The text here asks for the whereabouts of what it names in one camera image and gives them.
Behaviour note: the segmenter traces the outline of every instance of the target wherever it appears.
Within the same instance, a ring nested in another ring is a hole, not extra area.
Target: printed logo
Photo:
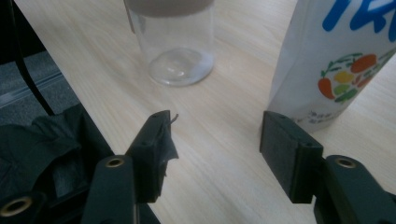
[[[322,23],[323,29],[330,32],[347,10],[351,1],[356,0],[336,0],[329,14]],[[384,18],[386,14],[392,12],[393,16],[389,23],[389,41],[396,41],[396,0],[362,0],[361,7],[353,16],[349,26],[352,31],[372,23],[376,34],[381,32],[387,25]]]
[[[343,104],[354,98],[395,52],[393,49],[380,57],[351,53],[329,62],[321,71],[318,88],[326,98]]]

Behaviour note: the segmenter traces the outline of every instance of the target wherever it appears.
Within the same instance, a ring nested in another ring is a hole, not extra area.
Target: clear glass jar
[[[148,72],[170,86],[206,77],[214,64],[213,0],[126,0]]]

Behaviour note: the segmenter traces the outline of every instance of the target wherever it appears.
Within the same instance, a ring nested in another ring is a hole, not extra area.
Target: jar lid
[[[194,14],[214,0],[125,0],[134,13],[148,17],[176,17]]]

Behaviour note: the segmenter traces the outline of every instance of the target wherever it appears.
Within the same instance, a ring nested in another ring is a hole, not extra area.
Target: floor
[[[55,114],[79,103],[56,63],[44,51],[25,58],[26,66],[40,92]],[[0,64],[0,125],[30,125],[33,119],[47,116],[26,87],[15,63]],[[160,223],[149,206],[141,204],[140,223]]]

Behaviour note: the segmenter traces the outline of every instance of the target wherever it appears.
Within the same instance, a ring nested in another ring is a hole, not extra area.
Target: light wood surface
[[[316,223],[291,204],[259,153],[277,57],[296,0],[217,0],[216,64],[202,82],[150,80],[122,0],[16,0],[99,130],[123,154],[149,115],[170,109],[179,160],[151,207],[162,223]],[[396,58],[341,117],[312,135],[396,193]]]

